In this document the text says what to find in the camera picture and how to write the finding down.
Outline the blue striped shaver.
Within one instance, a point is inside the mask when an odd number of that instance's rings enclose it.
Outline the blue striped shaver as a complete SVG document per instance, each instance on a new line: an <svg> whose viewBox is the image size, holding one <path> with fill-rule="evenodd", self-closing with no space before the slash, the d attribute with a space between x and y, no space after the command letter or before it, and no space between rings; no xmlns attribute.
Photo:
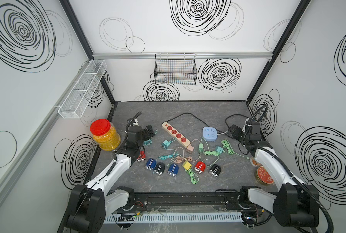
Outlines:
<svg viewBox="0 0 346 233"><path fill-rule="evenodd" d="M168 168L168 174L172 177L175 177L178 174L179 166L177 164L170 164Z"/></svg>

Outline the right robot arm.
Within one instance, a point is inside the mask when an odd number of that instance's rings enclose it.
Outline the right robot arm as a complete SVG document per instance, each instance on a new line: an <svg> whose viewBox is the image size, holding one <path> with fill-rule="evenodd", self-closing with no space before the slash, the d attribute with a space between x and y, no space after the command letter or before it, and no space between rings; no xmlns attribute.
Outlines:
<svg viewBox="0 0 346 233"><path fill-rule="evenodd" d="M280 157L261 132L260 123L247 119L243 127L232 125L226 133L246 148L273 179L278 191L275 194L257 186L243 186L239 191L240 205L255 204L268 211L283 227L293 227L300 232L319 225L319 214L327 221L327 232L334 231L334 223L319 200L318 190L299 179Z"/></svg>

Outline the beige power strip red sockets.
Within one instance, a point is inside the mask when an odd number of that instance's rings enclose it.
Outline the beige power strip red sockets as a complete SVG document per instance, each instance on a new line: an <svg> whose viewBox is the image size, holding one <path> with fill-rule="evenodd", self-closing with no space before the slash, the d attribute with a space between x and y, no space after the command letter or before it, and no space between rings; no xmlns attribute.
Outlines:
<svg viewBox="0 0 346 233"><path fill-rule="evenodd" d="M161 126L163 130L165 130L170 136L176 139L176 141L180 143L184 148L187 148L191 144L191 141L176 128L174 128L170 123L165 121Z"/></svg>

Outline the teal charger adapter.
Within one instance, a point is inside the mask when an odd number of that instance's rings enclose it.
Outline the teal charger adapter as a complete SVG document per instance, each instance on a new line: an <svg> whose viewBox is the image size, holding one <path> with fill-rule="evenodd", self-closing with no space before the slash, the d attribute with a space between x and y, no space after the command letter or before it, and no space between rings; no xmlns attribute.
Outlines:
<svg viewBox="0 0 346 233"><path fill-rule="evenodd" d="M163 147L164 149L168 149L169 146L170 146L173 142L175 142L175 141L176 141L176 139L173 139L173 140L170 140L170 141L164 140L164 141L162 142L162 147Z"/></svg>

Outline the green charger adapter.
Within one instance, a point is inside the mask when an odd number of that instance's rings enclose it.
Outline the green charger adapter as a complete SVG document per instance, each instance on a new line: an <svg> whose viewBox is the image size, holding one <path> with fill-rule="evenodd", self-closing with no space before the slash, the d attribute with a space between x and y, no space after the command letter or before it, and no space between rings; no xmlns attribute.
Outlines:
<svg viewBox="0 0 346 233"><path fill-rule="evenodd" d="M218 154L222 154L223 153L223 148L221 146L216 146L215 147L215 152L217 152Z"/></svg>
<svg viewBox="0 0 346 233"><path fill-rule="evenodd" d="M203 152L204 152L204 145L202 143L200 143L198 146L198 153L202 154Z"/></svg>

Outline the yellow-green charger adapter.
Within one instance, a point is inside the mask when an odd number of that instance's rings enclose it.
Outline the yellow-green charger adapter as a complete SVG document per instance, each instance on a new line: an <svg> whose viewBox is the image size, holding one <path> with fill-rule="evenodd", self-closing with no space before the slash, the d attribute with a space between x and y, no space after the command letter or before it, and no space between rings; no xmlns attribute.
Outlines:
<svg viewBox="0 0 346 233"><path fill-rule="evenodd" d="M190 170L191 167L192 167L192 164L191 164L189 161L185 161L185 162L183 163L183 168L184 168L185 170Z"/></svg>

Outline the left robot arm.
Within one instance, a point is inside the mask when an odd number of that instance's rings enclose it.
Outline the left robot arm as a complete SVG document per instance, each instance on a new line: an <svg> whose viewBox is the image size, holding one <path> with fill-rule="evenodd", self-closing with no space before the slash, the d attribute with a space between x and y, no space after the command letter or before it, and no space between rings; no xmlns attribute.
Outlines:
<svg viewBox="0 0 346 233"><path fill-rule="evenodd" d="M107 215L121 207L133 206L133 189L120 186L112 191L111 188L136 162L144 142L154 136L152 125L128 126L123 142L112 151L112 161L87 184L72 189L63 218L65 228L70 232L97 233Z"/></svg>

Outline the pink charger adapter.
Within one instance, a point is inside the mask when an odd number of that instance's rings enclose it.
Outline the pink charger adapter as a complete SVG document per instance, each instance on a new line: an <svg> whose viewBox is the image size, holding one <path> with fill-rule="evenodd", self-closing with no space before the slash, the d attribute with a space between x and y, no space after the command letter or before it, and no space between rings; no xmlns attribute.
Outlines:
<svg viewBox="0 0 346 233"><path fill-rule="evenodd" d="M188 146L186 147L186 152L187 152L187 153L192 154L193 151L194 151L194 147L193 147L193 146L188 145Z"/></svg>

